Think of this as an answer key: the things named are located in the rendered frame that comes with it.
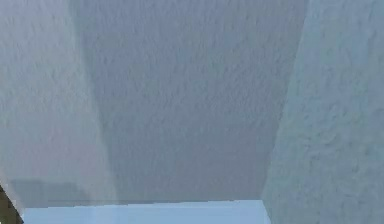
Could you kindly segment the brown wooden furniture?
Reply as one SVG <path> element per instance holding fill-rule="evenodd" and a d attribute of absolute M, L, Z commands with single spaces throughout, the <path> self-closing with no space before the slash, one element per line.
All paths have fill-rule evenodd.
<path fill-rule="evenodd" d="M 0 224 L 24 224 L 22 217 L 0 185 Z"/>

